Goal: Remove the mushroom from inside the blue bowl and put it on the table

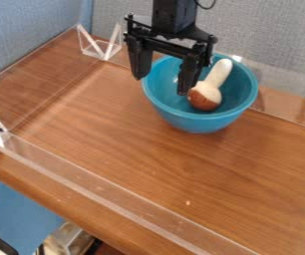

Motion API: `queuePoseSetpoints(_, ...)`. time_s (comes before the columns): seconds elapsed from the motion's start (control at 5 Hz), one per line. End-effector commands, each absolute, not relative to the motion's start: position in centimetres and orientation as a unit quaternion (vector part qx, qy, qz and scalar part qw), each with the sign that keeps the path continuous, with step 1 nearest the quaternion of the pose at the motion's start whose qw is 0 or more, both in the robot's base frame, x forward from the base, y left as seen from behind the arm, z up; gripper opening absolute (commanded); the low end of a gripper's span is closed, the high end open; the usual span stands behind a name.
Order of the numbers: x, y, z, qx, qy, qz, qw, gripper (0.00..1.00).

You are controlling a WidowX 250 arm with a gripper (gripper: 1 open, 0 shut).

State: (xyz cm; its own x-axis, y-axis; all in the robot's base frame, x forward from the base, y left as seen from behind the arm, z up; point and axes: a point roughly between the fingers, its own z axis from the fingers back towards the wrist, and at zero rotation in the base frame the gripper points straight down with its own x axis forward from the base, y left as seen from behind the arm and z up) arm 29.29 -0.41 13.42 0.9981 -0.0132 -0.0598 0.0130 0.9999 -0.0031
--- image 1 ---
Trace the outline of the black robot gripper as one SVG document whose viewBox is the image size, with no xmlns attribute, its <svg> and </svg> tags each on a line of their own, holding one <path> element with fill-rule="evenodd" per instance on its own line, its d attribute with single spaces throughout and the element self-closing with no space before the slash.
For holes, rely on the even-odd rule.
<svg viewBox="0 0 305 255">
<path fill-rule="evenodd" d="M 146 24 L 143 16 L 134 14 L 126 17 L 126 21 L 129 30 L 125 41 L 135 78 L 141 80 L 151 72 L 154 52 L 184 59 L 177 93 L 185 96 L 197 84 L 202 67 L 210 65 L 217 37 L 202 31 L 194 23 L 174 31 L 166 27 L 166 22 L 161 22 L 161 26 Z"/>
</svg>

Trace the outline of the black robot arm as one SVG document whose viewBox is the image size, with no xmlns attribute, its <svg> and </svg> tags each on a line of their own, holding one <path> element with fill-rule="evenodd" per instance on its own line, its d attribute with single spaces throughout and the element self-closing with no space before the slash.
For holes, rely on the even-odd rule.
<svg viewBox="0 0 305 255">
<path fill-rule="evenodd" d="M 212 64 L 218 38 L 197 25 L 197 0 L 153 0 L 153 21 L 147 24 L 138 15 L 126 16 L 130 63 L 134 76 L 145 78 L 153 70 L 153 53 L 161 52 L 182 59 L 177 93 L 185 96 L 196 86 L 205 67 Z"/>
</svg>

